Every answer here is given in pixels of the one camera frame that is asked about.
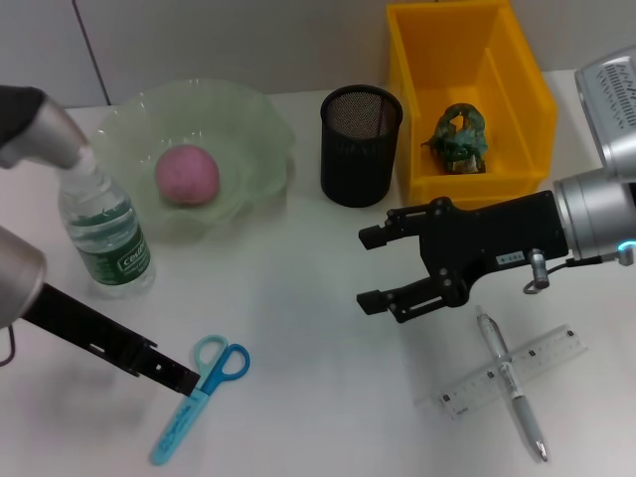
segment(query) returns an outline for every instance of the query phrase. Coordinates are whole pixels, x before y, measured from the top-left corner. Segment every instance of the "table surface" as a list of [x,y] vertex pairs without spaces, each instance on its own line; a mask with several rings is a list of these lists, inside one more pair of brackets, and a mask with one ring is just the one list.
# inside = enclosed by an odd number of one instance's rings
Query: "table surface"
[[[559,103],[551,180],[598,167],[572,72],[547,81]],[[470,302],[397,324],[366,316],[357,293],[425,275],[414,238],[365,251],[358,230],[398,206],[396,188],[350,210],[320,189],[326,92],[271,97],[296,133],[286,197],[196,243],[150,243],[150,292],[109,301],[67,238],[51,170],[23,163],[0,174],[0,224],[40,248],[48,280],[191,362],[193,345],[223,334],[250,352],[241,380],[221,386],[165,466],[148,455],[181,397],[132,378],[30,323],[0,370],[0,472],[7,476],[579,476],[634,475],[636,273],[613,263],[564,270],[538,296],[527,267],[482,278]],[[87,133],[112,110],[72,110]],[[430,399],[489,360],[479,304],[511,349],[569,323],[589,351],[525,386],[551,462],[531,457],[499,399],[452,421]],[[8,347],[4,334],[0,353]]]

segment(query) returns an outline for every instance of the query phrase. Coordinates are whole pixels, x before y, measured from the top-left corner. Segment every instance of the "scissors blade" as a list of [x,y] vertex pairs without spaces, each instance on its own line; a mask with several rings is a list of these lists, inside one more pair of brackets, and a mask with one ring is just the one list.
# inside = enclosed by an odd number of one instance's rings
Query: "scissors blade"
[[161,434],[159,441],[150,454],[150,462],[155,465],[162,465],[168,462],[168,459],[170,459],[172,453],[188,433],[188,430],[190,430],[190,427],[206,406],[208,400],[210,400],[209,395],[194,389],[192,393],[181,402],[181,405],[177,407],[177,411],[172,416],[172,419],[164,429],[163,434]]

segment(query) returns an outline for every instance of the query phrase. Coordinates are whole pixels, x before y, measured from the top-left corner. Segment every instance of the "pen holder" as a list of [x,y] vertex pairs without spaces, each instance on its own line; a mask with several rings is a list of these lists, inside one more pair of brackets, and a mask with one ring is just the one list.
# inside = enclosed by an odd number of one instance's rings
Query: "pen holder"
[[351,85],[322,104],[320,184],[332,201],[367,207],[389,191],[402,109],[379,87]]

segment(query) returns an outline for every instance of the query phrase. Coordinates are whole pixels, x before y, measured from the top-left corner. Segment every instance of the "water bottle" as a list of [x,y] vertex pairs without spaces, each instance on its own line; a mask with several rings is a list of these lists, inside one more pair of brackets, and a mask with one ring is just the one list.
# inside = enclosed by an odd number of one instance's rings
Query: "water bottle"
[[62,221],[97,287],[115,298],[145,292],[155,269],[128,194],[97,167],[88,147],[58,176]]

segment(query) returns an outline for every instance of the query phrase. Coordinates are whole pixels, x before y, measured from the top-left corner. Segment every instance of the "pink clay ball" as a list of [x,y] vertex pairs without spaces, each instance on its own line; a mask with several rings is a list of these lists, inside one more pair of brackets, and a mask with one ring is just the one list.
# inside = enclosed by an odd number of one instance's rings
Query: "pink clay ball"
[[155,167],[161,195],[186,206],[206,204],[219,191],[219,167],[205,149],[184,144],[164,152]]

